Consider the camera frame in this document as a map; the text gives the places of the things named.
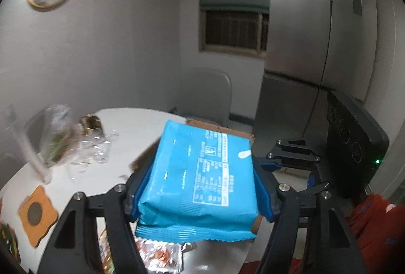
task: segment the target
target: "black circle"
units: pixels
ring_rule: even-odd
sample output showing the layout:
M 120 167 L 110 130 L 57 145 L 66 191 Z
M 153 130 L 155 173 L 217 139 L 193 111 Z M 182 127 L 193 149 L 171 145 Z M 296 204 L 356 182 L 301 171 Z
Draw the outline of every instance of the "black circle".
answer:
M 329 117 L 333 123 L 336 123 L 336 109 L 333 106 L 329 107 Z
M 350 140 L 350 130 L 349 126 L 347 125 L 344 119 L 341 119 L 339 121 L 338 129 L 339 129 L 339 136 L 341 137 L 342 142 L 347 144 Z
M 27 212 L 28 222 L 32 226 L 37 226 L 42 219 L 42 207 L 38 202 L 34 202 L 30 205 Z
M 363 157 L 362 151 L 361 151 L 361 147 L 360 144 L 355 141 L 352 144 L 352 158 L 353 160 L 355 160 L 357 163 L 361 162 L 361 159 Z

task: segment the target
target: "gray circle on coaster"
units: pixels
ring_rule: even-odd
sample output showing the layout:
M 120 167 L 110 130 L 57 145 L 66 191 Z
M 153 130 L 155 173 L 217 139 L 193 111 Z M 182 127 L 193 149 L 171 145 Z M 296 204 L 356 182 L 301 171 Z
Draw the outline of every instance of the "gray circle on coaster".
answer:
M 32 226 L 37 226 L 42 219 L 42 207 L 38 202 L 30 205 L 27 212 L 28 222 Z

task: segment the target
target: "window frame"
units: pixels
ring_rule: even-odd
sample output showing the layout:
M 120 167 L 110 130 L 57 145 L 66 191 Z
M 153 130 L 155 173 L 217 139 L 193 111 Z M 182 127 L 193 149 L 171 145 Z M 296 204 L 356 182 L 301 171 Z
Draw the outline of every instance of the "window frame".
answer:
M 262 27 L 263 27 L 263 15 L 258 13 L 258 28 L 257 28 L 257 40 L 256 49 L 248 49 L 243 47 L 232 47 L 224 46 L 219 44 L 206 44 L 206 25 L 207 25 L 207 14 L 204 10 L 200 10 L 200 33 L 199 33 L 199 50 L 200 52 L 220 52 L 224 54 L 240 55 L 253 58 L 266 58 L 267 50 L 262 50 L 261 40 L 262 40 Z

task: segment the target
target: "window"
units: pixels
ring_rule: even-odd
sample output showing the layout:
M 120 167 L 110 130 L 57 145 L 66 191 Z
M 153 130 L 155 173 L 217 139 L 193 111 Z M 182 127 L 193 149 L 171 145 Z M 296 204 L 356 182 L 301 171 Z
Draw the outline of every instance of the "window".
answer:
M 269 15 L 206 11 L 201 14 L 202 50 L 265 57 Z

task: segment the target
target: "circular dial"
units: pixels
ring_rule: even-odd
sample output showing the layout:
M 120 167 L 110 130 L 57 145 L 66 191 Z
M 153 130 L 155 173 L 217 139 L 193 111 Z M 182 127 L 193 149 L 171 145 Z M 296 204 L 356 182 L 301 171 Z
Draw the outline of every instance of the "circular dial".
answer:
M 363 157 L 362 151 L 361 151 L 361 147 L 359 145 L 359 143 L 357 143 L 356 141 L 352 144 L 352 158 L 353 160 L 355 160 L 357 163 L 361 162 L 361 159 Z
M 329 107 L 329 118 L 333 123 L 336 123 L 336 109 L 333 106 Z
M 342 142 L 347 144 L 350 140 L 350 130 L 349 126 L 347 125 L 344 119 L 341 119 L 339 121 L 338 129 L 339 129 L 339 136 L 342 139 Z

